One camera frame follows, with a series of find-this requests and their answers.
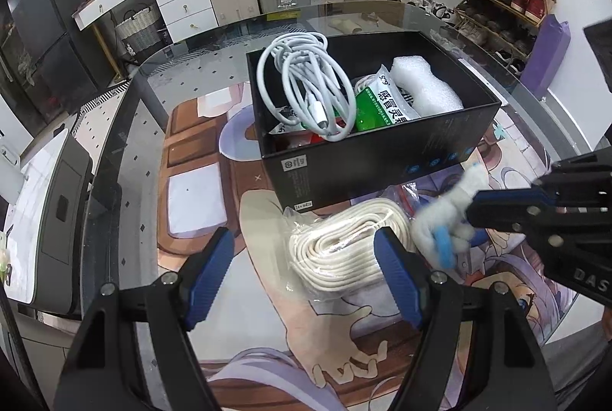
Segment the white plush toy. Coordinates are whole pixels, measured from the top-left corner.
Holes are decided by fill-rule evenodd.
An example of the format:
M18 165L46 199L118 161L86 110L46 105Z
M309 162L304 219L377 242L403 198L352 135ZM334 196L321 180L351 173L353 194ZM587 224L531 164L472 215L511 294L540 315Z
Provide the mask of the white plush toy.
M463 223L465 211L474 195L489 188L487 170L480 164L468 168L459 182L437 200L417 212L412 221L412 242L434 269L448 267L441 260L434 237L437 230L446 228L451 236L452 252L467 252L474 228Z
M463 109L455 91L431 72L431 66L420 55L396 57L391 79L414 98L412 108L421 117Z

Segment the purple bag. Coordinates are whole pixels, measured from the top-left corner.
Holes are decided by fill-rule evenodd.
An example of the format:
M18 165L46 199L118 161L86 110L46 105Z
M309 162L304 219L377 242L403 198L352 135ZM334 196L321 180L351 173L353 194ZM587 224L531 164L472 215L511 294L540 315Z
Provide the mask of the purple bag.
M520 78L521 83L538 100L542 100L553 82L570 40L570 26L567 21L559 24L554 14L544 17L534 49Z

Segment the baseboard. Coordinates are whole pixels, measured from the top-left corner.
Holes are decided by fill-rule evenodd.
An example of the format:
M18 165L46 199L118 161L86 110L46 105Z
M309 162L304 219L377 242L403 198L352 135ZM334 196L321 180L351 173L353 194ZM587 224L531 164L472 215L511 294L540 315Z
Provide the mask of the baseboard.
M589 142L587 142L584 133L582 133L582 130L576 123L576 120L574 120L572 115L565 109L565 106L559 101L559 98L557 98L550 89L547 91L546 96L540 101L540 104L551 117L556 118L559 127L571 140L573 145L575 145L578 153L584 154L593 150Z

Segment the gray refrigerator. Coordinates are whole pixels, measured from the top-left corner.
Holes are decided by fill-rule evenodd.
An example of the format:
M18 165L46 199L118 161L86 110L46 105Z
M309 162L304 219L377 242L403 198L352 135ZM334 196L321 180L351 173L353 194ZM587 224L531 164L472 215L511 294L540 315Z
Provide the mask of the gray refrigerator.
M114 72L92 30L72 14L85 0L8 0L37 73L69 113L105 91Z

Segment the blue gripper pad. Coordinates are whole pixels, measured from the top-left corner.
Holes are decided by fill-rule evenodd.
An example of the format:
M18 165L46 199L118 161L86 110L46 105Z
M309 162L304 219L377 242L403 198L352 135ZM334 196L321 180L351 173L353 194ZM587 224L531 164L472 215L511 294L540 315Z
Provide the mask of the blue gripper pad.
M389 227L374 235L374 255L402 318L416 329L428 313L429 270L416 254L406 251Z
M189 307L184 317L187 331L194 329L195 325L208 316L210 306L234 258L234 236L227 228L219 228L200 254L203 254L204 264L189 291Z

